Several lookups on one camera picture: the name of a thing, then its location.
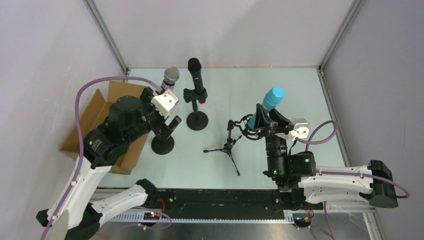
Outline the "black round-base mic stand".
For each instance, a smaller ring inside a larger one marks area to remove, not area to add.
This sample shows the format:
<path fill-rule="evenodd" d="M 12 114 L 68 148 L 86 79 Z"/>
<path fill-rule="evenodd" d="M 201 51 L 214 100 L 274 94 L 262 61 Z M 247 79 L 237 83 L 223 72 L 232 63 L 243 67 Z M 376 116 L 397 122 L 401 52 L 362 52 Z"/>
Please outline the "black round-base mic stand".
<path fill-rule="evenodd" d="M 169 154 L 175 146 L 175 140 L 170 132 L 154 132 L 154 138 L 151 141 L 151 148 L 157 155 Z"/>

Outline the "black tripod shock-mount stand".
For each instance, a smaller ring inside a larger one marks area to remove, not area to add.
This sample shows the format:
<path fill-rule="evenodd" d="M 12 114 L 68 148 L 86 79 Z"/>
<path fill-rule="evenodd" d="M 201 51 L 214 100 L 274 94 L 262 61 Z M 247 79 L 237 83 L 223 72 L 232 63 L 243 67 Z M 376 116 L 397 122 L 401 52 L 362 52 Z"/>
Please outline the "black tripod shock-mount stand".
<path fill-rule="evenodd" d="M 211 152 L 222 152 L 228 155 L 231 162 L 233 163 L 237 175 L 240 177 L 241 173 L 237 167 L 236 161 L 233 157 L 233 147 L 236 145 L 237 141 L 240 140 L 242 137 L 245 137 L 248 140 L 251 141 L 258 141 L 261 138 L 257 135 L 257 131 L 251 130 L 248 128 L 248 121 L 253 117 L 253 114 L 247 114 L 243 116 L 240 120 L 229 120 L 227 123 L 227 138 L 226 143 L 223 145 L 222 148 L 215 148 L 215 149 L 205 149 L 203 150 L 203 153 L 211 153 Z M 232 138 L 232 132 L 235 128 L 238 128 L 240 130 L 241 135 L 237 138 Z"/>

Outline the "purple glitter microphone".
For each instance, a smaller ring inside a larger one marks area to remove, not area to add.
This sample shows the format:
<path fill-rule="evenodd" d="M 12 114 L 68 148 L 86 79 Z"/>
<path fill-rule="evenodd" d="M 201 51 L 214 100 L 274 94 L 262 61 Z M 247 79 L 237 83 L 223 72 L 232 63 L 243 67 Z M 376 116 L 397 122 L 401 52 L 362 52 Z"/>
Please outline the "purple glitter microphone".
<path fill-rule="evenodd" d="M 163 80 L 161 83 L 161 94 L 167 90 L 173 91 L 176 85 L 176 82 L 180 78 L 180 71 L 175 66 L 170 66 L 164 70 Z"/>

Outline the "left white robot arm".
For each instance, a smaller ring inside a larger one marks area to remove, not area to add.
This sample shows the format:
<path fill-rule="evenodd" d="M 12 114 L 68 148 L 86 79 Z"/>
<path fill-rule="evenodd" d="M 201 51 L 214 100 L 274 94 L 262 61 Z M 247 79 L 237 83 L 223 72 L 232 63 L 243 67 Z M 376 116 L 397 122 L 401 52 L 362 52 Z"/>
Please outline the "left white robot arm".
<path fill-rule="evenodd" d="M 166 120 L 178 102 L 169 89 L 154 95 L 146 87 L 140 96 L 121 96 L 110 105 L 105 120 L 83 139 L 73 176 L 60 199 L 37 213 L 36 219 L 45 228 L 42 239 L 88 240 L 113 217 L 156 201 L 158 190 L 147 179 L 104 200 L 91 198 L 131 144 L 151 132 L 161 140 L 170 139 L 181 119 L 176 116 L 170 124 Z"/>

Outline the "teal blue microphone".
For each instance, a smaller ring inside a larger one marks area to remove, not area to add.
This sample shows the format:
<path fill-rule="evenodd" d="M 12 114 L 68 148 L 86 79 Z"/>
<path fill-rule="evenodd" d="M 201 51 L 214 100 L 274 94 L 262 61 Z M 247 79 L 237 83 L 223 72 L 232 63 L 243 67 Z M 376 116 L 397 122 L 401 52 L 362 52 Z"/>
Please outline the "teal blue microphone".
<path fill-rule="evenodd" d="M 262 100 L 261 106 L 264 108 L 265 114 L 268 116 L 270 111 L 276 108 L 285 96 L 285 91 L 280 86 L 272 87 Z"/>

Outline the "black orange-ring microphone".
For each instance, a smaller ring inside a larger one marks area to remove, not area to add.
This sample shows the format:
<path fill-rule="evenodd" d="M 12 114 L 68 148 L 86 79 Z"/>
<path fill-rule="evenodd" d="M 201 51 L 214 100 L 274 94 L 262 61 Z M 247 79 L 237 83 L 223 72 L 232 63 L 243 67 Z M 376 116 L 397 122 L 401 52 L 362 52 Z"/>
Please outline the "black orange-ring microphone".
<path fill-rule="evenodd" d="M 194 84 L 194 92 L 200 96 L 198 102 L 202 105 L 206 103 L 206 99 L 208 97 L 207 90 L 204 87 L 203 79 L 202 79 L 202 65 L 198 58 L 192 57 L 188 60 L 187 69 L 191 74 L 193 84 Z"/>

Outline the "brown cardboard box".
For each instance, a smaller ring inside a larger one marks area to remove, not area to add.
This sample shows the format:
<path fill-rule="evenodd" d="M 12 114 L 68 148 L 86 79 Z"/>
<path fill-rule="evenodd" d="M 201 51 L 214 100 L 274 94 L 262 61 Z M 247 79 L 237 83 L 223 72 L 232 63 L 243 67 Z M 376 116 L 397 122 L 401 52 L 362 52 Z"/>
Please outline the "brown cardboard box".
<path fill-rule="evenodd" d="M 118 98 L 124 96 L 140 97 L 144 85 L 124 83 L 119 81 L 110 81 L 108 84 L 107 98 L 97 89 L 93 94 L 89 104 L 84 108 L 82 116 L 79 117 L 82 130 L 82 136 L 85 137 L 89 131 L 97 128 L 109 114 L 109 107 L 114 104 Z M 132 169 L 137 166 L 148 135 L 140 137 L 133 142 L 128 152 L 121 156 L 110 172 L 113 174 L 130 175 Z M 77 129 L 74 128 L 62 144 L 60 151 L 76 160 L 79 155 L 79 139 Z"/>

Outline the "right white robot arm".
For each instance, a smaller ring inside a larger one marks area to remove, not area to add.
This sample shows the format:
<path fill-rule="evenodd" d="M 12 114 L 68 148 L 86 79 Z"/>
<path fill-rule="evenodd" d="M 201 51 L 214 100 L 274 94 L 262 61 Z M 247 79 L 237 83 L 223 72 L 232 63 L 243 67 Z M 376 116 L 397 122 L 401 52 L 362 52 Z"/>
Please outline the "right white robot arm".
<path fill-rule="evenodd" d="M 253 131 L 265 139 L 267 169 L 263 174 L 280 192 L 291 193 L 293 203 L 364 202 L 387 209 L 399 206 L 392 172 L 381 160 L 361 166 L 318 166 L 309 150 L 291 153 L 288 141 L 312 144 L 306 140 L 310 129 L 305 119 L 288 119 L 258 103 Z"/>

